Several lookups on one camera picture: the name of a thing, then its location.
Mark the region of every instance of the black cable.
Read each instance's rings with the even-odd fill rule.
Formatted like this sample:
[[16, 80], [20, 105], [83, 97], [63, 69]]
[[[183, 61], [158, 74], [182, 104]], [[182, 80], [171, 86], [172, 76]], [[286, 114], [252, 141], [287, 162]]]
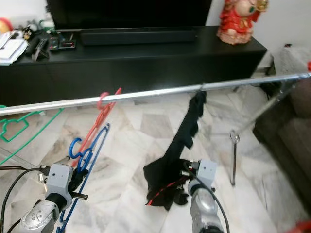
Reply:
[[31, 169], [28, 169], [26, 171], [24, 171], [23, 173], [21, 173], [13, 182], [13, 184], [11, 185], [11, 187], [9, 188], [9, 190], [7, 191], [6, 195], [5, 195], [5, 198], [3, 200], [3, 204], [2, 204], [2, 209], [1, 209], [1, 220], [0, 220], [0, 233], [4, 233], [4, 211], [5, 211], [5, 205], [6, 205], [6, 202], [8, 201], [9, 199], [9, 195], [12, 191], [12, 189], [14, 188], [15, 184], [19, 181], [19, 179], [25, 175], [26, 173], [30, 172], [30, 171], [40, 171], [39, 168], [31, 168]]
[[20, 218], [19, 220], [17, 220], [16, 223], [14, 223], [14, 224], [10, 227], [10, 229], [8, 230], [7, 233], [11, 233], [11, 231], [14, 229], [14, 227], [16, 227], [17, 224], [20, 223], [20, 221], [21, 221], [21, 218]]
[[0, 166], [0, 170], [27, 170], [22, 166]]
[[219, 206], [219, 209], [221, 210], [223, 216], [224, 216], [224, 219], [225, 219], [225, 227], [226, 227], [226, 231], [227, 233], [230, 233], [230, 229], [229, 229], [229, 222], [228, 222], [228, 219], [227, 219], [227, 216], [225, 215], [225, 211], [222, 207], [222, 205], [220, 204], [219, 200], [217, 199], [217, 197], [215, 196], [215, 194], [213, 193], [213, 191], [207, 187], [202, 180], [200, 180], [196, 175], [194, 175], [194, 173], [188, 168], [187, 166], [187, 162], [184, 162], [184, 167], [185, 169], [187, 170], [187, 172], [193, 177], [195, 178], [199, 183], [200, 185], [202, 185], [205, 189], [207, 189], [207, 191], [212, 195], [212, 197], [215, 199], [215, 201], [217, 202], [218, 206]]

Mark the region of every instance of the marble floor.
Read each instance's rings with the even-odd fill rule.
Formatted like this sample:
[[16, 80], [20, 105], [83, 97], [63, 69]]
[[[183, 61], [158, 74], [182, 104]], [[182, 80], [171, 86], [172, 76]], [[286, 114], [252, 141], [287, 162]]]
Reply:
[[[87, 201], [79, 201], [68, 223], [68, 233], [190, 233], [190, 205], [146, 206], [147, 182], [143, 166], [163, 156], [176, 133], [191, 95], [174, 95], [117, 103], [107, 118], [111, 130], [85, 186]], [[247, 130], [238, 144], [236, 186], [229, 181], [231, 143], [228, 133], [239, 128], [266, 96], [256, 87], [212, 91], [193, 147], [182, 158], [218, 163], [213, 186], [228, 216], [232, 233], [283, 233], [310, 218], [288, 178], [265, 146]], [[33, 115], [30, 127], [1, 151], [14, 152], [57, 112]], [[73, 138], [84, 137], [98, 114], [94, 106], [65, 109], [18, 156], [32, 164], [50, 165], [67, 155]], [[17, 130], [18, 124], [9, 130]], [[0, 201], [19, 174], [0, 171]], [[5, 213], [5, 229], [22, 217], [45, 189], [36, 174], [25, 176], [14, 188]]]

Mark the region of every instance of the black cloth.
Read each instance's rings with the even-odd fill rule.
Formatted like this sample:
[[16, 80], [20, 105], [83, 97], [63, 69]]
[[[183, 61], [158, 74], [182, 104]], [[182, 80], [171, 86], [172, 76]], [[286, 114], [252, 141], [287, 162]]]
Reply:
[[182, 185], [189, 179], [181, 175], [184, 162], [180, 155], [186, 146], [193, 145], [192, 137], [198, 132], [197, 120], [203, 115], [206, 92], [198, 92], [189, 102], [189, 109], [164, 156], [146, 165], [145, 179], [148, 182], [147, 205], [164, 206], [169, 210], [173, 201], [177, 204], [187, 203], [187, 194]]

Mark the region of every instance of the brown sofa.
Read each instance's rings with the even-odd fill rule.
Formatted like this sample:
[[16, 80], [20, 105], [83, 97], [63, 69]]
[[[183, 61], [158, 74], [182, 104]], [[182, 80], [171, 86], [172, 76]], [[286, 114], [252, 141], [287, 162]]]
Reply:
[[297, 88], [257, 121], [253, 133], [266, 144], [311, 208], [311, 80]]

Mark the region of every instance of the metal stand leg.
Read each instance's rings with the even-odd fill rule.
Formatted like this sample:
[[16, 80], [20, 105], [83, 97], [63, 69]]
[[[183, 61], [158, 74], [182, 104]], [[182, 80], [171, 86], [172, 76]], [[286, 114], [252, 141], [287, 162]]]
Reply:
[[237, 162], [237, 144], [240, 141], [240, 134], [243, 133], [246, 129], [248, 129], [254, 122], [268, 109], [276, 105], [278, 102], [280, 102], [283, 98], [285, 98], [294, 88], [295, 88], [296, 82], [290, 82], [290, 83], [282, 83], [282, 87], [280, 88], [280, 91], [273, 96], [261, 109], [259, 109], [258, 112], [256, 112], [243, 127], [241, 127], [239, 130], [235, 131], [232, 130], [230, 132], [230, 138], [232, 142], [232, 157], [231, 157], [231, 174], [230, 174], [230, 182], [232, 185], [235, 185], [235, 173], [236, 173], [236, 162]]
[[[5, 156], [4, 158], [7, 158], [8, 156], [11, 155], [11, 153], [0, 147], [0, 155], [3, 155], [3, 156]], [[20, 166], [22, 166], [22, 167], [24, 167], [26, 169], [31, 169], [31, 168], [38, 167], [38, 166], [35, 166], [35, 165], [27, 162], [26, 160], [24, 160], [24, 159], [22, 159], [20, 157], [18, 157], [17, 155], [13, 156], [10, 160], [15, 161], [18, 165], [20, 165]]]
[[232, 142], [232, 157], [231, 157], [231, 176], [230, 181], [232, 185], [235, 185], [235, 171], [237, 166], [237, 143], [240, 141], [240, 137], [237, 132], [232, 130], [230, 132], [230, 138]]

